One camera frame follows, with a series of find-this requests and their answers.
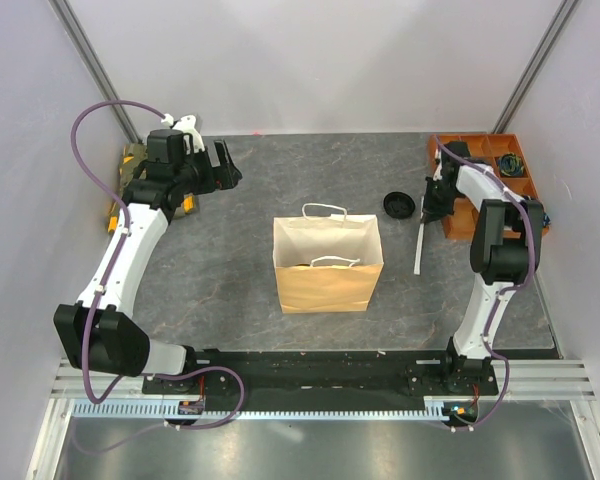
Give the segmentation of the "white paper-wrapped straw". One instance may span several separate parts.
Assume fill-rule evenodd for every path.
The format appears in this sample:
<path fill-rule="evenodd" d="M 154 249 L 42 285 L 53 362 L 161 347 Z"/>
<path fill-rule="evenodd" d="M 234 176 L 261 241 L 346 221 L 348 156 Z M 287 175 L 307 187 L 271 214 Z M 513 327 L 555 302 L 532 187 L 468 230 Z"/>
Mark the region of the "white paper-wrapped straw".
<path fill-rule="evenodd" d="M 414 255 L 414 268 L 413 273 L 416 276 L 421 275 L 421 264 L 422 264 L 422 251 L 423 251 L 423 243 L 424 243 L 424 231 L 425 231 L 425 223 L 424 223 L 424 196 L 421 197 L 420 201 L 420 219 L 419 219 L 419 229 L 416 240 L 416 249 Z"/>

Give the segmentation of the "brown paper takeout bag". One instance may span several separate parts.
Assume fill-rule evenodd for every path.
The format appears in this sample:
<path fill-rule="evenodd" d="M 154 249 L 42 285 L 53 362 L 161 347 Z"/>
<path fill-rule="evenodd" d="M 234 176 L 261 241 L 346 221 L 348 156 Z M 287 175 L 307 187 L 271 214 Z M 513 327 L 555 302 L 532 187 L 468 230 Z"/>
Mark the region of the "brown paper takeout bag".
<path fill-rule="evenodd" d="M 378 218 L 306 203 L 273 219 L 272 260 L 283 313 L 364 312 L 384 267 Z"/>

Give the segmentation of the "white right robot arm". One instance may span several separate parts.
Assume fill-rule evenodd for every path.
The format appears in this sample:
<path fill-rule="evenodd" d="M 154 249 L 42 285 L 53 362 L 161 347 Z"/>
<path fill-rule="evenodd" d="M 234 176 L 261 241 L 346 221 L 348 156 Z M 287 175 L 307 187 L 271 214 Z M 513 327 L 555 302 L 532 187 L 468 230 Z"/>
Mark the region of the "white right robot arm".
<path fill-rule="evenodd" d="M 473 290 L 437 371 L 440 386 L 457 394 L 489 376 L 496 358 L 493 337 L 504 311 L 539 266 L 544 207 L 515 193 L 490 165 L 470 158 L 466 143 L 434 141 L 436 169 L 426 178 L 421 224 L 453 215 L 461 197 L 478 212 L 469 254 Z"/>

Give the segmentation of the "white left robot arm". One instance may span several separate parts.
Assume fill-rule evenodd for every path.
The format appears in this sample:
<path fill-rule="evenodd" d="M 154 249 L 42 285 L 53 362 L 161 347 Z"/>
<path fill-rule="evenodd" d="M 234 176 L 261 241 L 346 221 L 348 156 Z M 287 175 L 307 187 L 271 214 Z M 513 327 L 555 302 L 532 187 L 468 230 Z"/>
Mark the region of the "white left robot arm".
<path fill-rule="evenodd" d="M 195 134 L 176 129 L 149 134 L 100 265 L 77 301 L 54 314 L 72 367 L 129 377 L 165 374 L 178 393 L 198 385 L 200 371 L 186 360 L 186 347 L 150 339 L 132 316 L 151 254 L 186 196 L 233 189 L 242 178 L 225 141 L 214 148 L 209 152 Z"/>

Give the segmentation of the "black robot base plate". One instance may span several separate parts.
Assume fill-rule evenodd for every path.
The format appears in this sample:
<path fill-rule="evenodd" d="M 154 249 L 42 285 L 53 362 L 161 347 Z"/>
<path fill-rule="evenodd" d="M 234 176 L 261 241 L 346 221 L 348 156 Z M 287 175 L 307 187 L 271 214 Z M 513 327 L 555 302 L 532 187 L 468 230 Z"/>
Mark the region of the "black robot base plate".
<path fill-rule="evenodd" d="M 187 349 L 179 372 L 226 367 L 239 374 L 250 392 L 298 391 L 305 387 L 396 390 L 413 396 L 496 395 L 492 359 L 469 360 L 452 350 L 262 351 Z"/>

